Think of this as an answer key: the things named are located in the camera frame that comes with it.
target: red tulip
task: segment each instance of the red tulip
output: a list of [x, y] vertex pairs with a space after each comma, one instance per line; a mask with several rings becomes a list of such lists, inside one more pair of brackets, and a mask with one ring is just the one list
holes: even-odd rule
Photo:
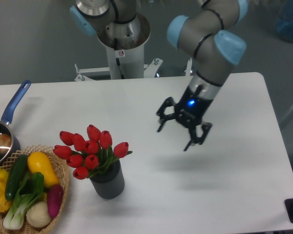
[[128, 153], [128, 142], [122, 142], [114, 147], [114, 155], [118, 158], [123, 158]]
[[95, 155], [89, 155], [84, 160], [84, 164], [90, 170], [95, 169], [99, 165], [99, 158]]
[[86, 179], [88, 176], [88, 169], [86, 167], [78, 167], [73, 171], [73, 176], [77, 179]]
[[60, 139], [63, 141], [65, 145], [73, 145], [73, 136], [74, 134], [66, 132], [66, 131], [60, 131]]
[[112, 136], [109, 131], [101, 132], [100, 145], [103, 149], [107, 149], [109, 145], [112, 145]]
[[76, 151], [84, 150], [85, 140], [82, 135], [75, 133], [73, 136], [73, 142]]
[[68, 146], [56, 145], [54, 146], [53, 153], [61, 159], [67, 159], [72, 155], [72, 150]]
[[84, 151], [89, 155], [96, 154], [99, 151], [99, 145], [95, 141], [87, 140], [84, 144]]
[[83, 157], [81, 155], [72, 155], [68, 159], [66, 159], [66, 163], [68, 166], [77, 168], [83, 165]]
[[90, 140], [98, 142], [100, 140], [101, 131], [97, 129], [95, 126], [90, 124], [87, 127], [87, 133]]

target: tulip bouquet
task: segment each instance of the tulip bouquet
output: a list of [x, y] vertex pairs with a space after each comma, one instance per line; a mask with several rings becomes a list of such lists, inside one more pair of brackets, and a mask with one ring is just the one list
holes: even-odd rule
[[60, 139], [65, 146], [56, 145], [53, 152], [61, 159], [65, 159], [68, 166], [75, 168], [73, 176], [77, 179], [91, 178], [104, 175], [109, 166], [131, 154], [128, 143], [122, 142], [112, 149], [112, 137], [109, 131], [100, 131], [93, 125], [87, 127], [89, 140], [82, 135], [66, 131], [60, 132]]

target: light blue joint cap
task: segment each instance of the light blue joint cap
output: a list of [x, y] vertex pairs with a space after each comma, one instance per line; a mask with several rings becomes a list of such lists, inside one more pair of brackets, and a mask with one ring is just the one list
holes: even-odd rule
[[178, 49], [178, 41], [181, 33], [181, 29], [184, 26], [184, 23], [188, 19], [187, 16], [177, 16], [170, 23], [167, 29], [167, 40], [172, 44], [175, 48]]
[[220, 30], [214, 40], [224, 58], [233, 65], [238, 65], [246, 50], [245, 41], [226, 30]]
[[238, 21], [240, 21], [248, 12], [248, 2], [247, 0], [238, 0], [238, 2], [240, 6], [240, 15]]
[[96, 34], [96, 30], [93, 29], [93, 27], [88, 23], [88, 21], [84, 19], [84, 17], [74, 6], [69, 9], [69, 12], [74, 22], [83, 33], [87, 34], [88, 36], [93, 36]]

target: ribbed vase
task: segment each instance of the ribbed vase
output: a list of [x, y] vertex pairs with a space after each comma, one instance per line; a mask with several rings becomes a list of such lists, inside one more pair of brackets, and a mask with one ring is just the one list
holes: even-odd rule
[[125, 180], [120, 161], [110, 165], [106, 175], [96, 175], [90, 178], [98, 195], [104, 199], [113, 199], [122, 193]]

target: saucepan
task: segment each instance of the saucepan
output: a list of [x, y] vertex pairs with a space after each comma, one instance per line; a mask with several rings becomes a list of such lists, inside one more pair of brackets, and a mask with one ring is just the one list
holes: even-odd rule
[[14, 136], [9, 127], [9, 124], [12, 123], [13, 114], [16, 106], [23, 98], [28, 88], [30, 87], [31, 82], [25, 80], [19, 89], [16, 91], [9, 104], [6, 106], [3, 115], [0, 120], [0, 165], [2, 165], [6, 159], [15, 153], [17, 150], [21, 149], [20, 142]]

